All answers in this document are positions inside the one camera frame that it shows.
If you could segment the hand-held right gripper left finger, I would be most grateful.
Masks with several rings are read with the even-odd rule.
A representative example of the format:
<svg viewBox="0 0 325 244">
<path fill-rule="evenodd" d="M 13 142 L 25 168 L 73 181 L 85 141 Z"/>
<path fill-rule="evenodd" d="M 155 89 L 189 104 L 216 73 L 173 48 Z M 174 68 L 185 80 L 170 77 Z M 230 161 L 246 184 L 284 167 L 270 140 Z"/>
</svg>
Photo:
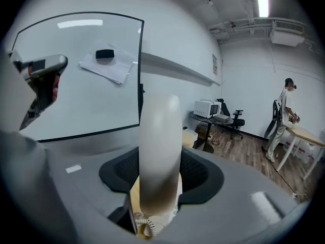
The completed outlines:
<svg viewBox="0 0 325 244">
<path fill-rule="evenodd" d="M 76 230 L 77 243 L 139 243 L 130 190 L 139 175 L 138 148 L 64 159 L 50 174 Z"/>
</svg>

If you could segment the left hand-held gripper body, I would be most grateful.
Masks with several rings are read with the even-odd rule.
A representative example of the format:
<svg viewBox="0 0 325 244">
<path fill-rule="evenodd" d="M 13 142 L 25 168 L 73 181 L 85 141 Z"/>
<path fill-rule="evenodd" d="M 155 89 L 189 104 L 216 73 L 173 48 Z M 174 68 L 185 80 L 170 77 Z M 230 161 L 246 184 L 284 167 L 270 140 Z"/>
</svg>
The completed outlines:
<svg viewBox="0 0 325 244">
<path fill-rule="evenodd" d="M 61 76 L 64 72 L 68 65 L 68 58 L 61 54 L 55 54 L 23 61 L 16 50 L 9 51 L 8 56 L 25 82 L 36 94 L 36 98 L 30 105 L 20 126 L 20 130 L 23 130 L 54 103 L 52 101 L 54 79 L 56 75 Z"/>
</svg>

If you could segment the person's left hand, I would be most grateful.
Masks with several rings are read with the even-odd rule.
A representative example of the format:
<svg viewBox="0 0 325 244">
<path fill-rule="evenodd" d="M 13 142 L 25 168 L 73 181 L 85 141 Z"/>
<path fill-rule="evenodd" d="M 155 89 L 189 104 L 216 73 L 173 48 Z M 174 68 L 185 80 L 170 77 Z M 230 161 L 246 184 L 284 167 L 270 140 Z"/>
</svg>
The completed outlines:
<svg viewBox="0 0 325 244">
<path fill-rule="evenodd" d="M 55 102 L 58 95 L 58 85 L 60 81 L 60 75 L 56 75 L 53 83 L 53 90 L 52 90 L 52 101 Z"/>
</svg>

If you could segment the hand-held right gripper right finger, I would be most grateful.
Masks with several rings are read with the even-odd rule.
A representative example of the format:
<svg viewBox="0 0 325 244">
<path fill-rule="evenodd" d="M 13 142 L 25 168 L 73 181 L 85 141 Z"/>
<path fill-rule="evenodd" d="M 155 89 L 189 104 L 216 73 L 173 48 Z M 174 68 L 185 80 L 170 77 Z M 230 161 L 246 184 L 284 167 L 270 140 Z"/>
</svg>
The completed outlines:
<svg viewBox="0 0 325 244">
<path fill-rule="evenodd" d="M 184 148 L 178 213 L 156 243 L 278 243 L 300 206 L 252 167 Z"/>
</svg>

